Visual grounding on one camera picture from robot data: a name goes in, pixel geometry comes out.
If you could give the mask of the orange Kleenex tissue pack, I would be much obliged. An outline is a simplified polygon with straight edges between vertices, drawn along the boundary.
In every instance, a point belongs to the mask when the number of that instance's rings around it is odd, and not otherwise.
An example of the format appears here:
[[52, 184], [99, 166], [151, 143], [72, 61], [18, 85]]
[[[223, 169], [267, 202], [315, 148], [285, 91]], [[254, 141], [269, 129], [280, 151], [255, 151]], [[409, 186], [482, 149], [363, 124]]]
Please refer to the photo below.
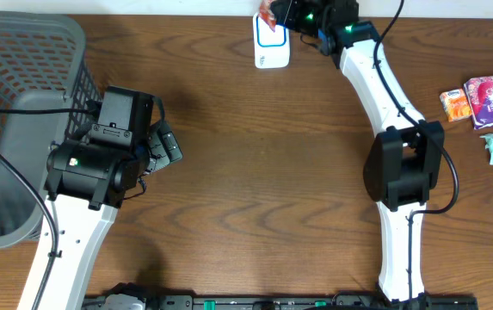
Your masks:
[[440, 94], [440, 100], [449, 122], [471, 116], [471, 106], [462, 89], [449, 90]]

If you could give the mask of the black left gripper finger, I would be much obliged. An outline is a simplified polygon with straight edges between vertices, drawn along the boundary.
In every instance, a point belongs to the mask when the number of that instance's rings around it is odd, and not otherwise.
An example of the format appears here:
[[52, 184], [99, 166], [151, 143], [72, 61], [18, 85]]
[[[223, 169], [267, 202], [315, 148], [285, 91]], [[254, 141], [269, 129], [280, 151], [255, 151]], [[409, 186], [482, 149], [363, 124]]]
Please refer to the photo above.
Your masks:
[[150, 162], [148, 165], [148, 171], [159, 171], [170, 164], [169, 155], [164, 148], [163, 142], [160, 140], [157, 133], [152, 133], [149, 136], [150, 147]]
[[163, 143], [163, 147], [166, 150], [169, 161], [171, 163], [174, 163], [176, 161], [181, 160], [183, 158], [182, 150], [167, 121], [162, 122], [160, 128], [160, 137]]

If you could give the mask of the orange chocolate bar wrapper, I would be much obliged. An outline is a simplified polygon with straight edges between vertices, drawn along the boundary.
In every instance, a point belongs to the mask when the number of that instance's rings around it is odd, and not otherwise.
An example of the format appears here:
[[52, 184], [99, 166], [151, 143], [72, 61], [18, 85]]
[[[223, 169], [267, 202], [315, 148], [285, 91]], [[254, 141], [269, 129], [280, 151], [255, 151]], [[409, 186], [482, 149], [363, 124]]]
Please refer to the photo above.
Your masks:
[[258, 16], [268, 25], [274, 32], [276, 29], [276, 18], [271, 10], [273, 0], [262, 0], [259, 5]]

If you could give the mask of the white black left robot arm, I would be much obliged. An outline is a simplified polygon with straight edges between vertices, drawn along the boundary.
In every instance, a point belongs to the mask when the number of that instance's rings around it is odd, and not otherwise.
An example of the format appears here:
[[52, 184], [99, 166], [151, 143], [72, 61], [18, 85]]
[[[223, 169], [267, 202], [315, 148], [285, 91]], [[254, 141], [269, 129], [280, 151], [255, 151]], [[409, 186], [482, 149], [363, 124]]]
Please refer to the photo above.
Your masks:
[[89, 105], [93, 121], [47, 157], [42, 228], [20, 309], [81, 308], [126, 192], [182, 159], [159, 97], [110, 86]]

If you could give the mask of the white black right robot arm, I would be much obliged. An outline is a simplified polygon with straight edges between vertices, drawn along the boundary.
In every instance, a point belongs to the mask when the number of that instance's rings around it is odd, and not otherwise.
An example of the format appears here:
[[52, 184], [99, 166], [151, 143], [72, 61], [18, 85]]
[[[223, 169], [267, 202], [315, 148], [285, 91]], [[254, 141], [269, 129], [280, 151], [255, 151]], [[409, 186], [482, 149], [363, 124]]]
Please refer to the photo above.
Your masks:
[[379, 304], [425, 309], [430, 302], [421, 275], [423, 217], [438, 181], [445, 133], [411, 104], [385, 57], [374, 24], [361, 20], [356, 1], [265, 1], [260, 16], [332, 58], [352, 84], [370, 121], [374, 141], [363, 167], [363, 182], [379, 211], [382, 266]]

